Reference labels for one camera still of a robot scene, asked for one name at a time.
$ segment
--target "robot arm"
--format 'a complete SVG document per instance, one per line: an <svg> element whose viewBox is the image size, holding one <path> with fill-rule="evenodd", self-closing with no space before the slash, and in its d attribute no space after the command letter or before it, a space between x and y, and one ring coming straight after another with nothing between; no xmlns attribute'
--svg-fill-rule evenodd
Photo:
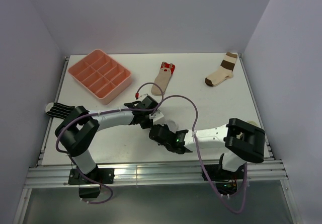
<svg viewBox="0 0 322 224"><path fill-rule="evenodd" d="M126 103L119 111L87 117L72 125L62 135L61 143L67 152L76 162L80 170L88 176L95 177L98 167L94 162L88 147L95 136L95 133L106 128L118 125L139 124L142 129L150 128L149 138L171 152L184 154L196 150L196 144L191 130L175 131L169 127L164 116L158 110L154 114L142 111L121 111L122 108L130 109L153 109L157 102L148 95L140 97L137 101ZM88 114L98 113L98 111L88 111L83 106L74 108L65 120L55 131L58 136L63 128L76 118ZM265 132L253 125L232 118L229 124L220 127L198 130L195 132L199 148L220 148L226 147L228 153L224 153L220 158L222 170L235 172L245 162L261 163L264 160Z"/></svg>

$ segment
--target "gray wall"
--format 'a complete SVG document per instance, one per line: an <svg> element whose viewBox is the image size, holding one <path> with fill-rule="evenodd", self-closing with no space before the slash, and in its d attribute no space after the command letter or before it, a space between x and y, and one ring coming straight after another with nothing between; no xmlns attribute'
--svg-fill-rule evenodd
<svg viewBox="0 0 322 224"><path fill-rule="evenodd" d="M0 222L11 223L38 159L62 55L29 0L0 0Z"/></svg>
<svg viewBox="0 0 322 224"><path fill-rule="evenodd" d="M244 51L269 0L31 0L66 54Z"/></svg>
<svg viewBox="0 0 322 224"><path fill-rule="evenodd" d="M322 0L270 0L245 65L305 223L321 223Z"/></svg>

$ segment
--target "metal frame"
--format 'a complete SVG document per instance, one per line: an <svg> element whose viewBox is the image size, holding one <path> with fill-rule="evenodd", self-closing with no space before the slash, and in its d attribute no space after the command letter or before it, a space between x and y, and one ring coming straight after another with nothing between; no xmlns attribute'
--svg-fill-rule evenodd
<svg viewBox="0 0 322 224"><path fill-rule="evenodd" d="M256 106L255 98L247 77L243 60L239 55L241 66L243 68L248 87L252 96L252 100L258 115L260 125L263 123ZM59 82L55 101L58 100L63 79L67 70L69 57L66 57L61 79ZM62 187L76 187L67 184L69 171L71 165L68 166L42 166L42 158L46 148L49 129L51 127L52 119L49 120L47 130L45 133L41 153L39 156L38 166L30 168L24 184L24 189L18 205L14 223L22 223L27 210L29 197L33 188L62 188ZM297 210L292 192L289 188L288 177L281 160L275 160L271 152L267 137L265 138L270 158L266 158L261 164L249 164L248 180L249 181L267 181L280 180L285 198L290 209L290 213L294 223L302 223ZM204 161L205 164L217 164L218 161ZM127 186L127 185L159 185L159 184L191 184L191 183L205 183L202 178L202 170L198 161L187 162L168 162L168 163L146 163L146 164L118 164L118 165L99 165L100 168L115 168L113 186Z"/></svg>

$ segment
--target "beige sock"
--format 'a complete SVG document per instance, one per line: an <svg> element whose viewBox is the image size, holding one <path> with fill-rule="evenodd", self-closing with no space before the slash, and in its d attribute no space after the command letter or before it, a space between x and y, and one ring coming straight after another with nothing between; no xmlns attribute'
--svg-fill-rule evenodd
<svg viewBox="0 0 322 224"><path fill-rule="evenodd" d="M159 74L154 80L154 83L158 84L158 86L162 89L163 93L166 91L166 88L172 76L174 67L175 66L173 64L167 64L166 62L162 62ZM155 96L162 95L159 88L156 87L155 85L152 86L151 93Z"/></svg>
<svg viewBox="0 0 322 224"><path fill-rule="evenodd" d="M237 55L227 52L218 70L206 77L205 83L210 87L215 87L225 79L233 77L232 71L237 61Z"/></svg>

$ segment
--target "white tabletop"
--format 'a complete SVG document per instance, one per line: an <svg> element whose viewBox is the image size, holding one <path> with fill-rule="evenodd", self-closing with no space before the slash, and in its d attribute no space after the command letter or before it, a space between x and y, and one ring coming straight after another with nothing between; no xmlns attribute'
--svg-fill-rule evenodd
<svg viewBox="0 0 322 224"><path fill-rule="evenodd" d="M68 67L71 67L84 55L72 55ZM190 54L115 54L111 55L116 61L132 72L132 84L108 105L100 104L89 92L82 88L66 72L58 102L79 106L86 109L104 110L118 108L124 103L135 101L135 92L142 84L153 82L158 74L162 61L176 66L169 82L165 96L184 95L190 98L198 107L199 119L196 129L207 129L228 123L230 118L244 121L254 121L259 125L258 116L252 101L247 81L237 59L233 70L233 78L225 80L217 87L205 84L205 77L214 72L224 57L224 53L190 53ZM140 94L150 93L151 86L144 87ZM157 101L161 97L152 96ZM179 98L172 98L164 102L160 110L165 117L171 117L181 129L191 129L195 118L195 111L191 104ZM43 165L68 165L69 158L58 153L55 149L56 136L54 134L61 119L53 119L46 143ZM178 155L158 146L148 138L149 130L142 130L140 126L117 126L98 132L89 150L94 161L102 163L146 163L197 160L196 153ZM205 160L218 160L226 148L202 150ZM265 158L269 152L265 145Z"/></svg>

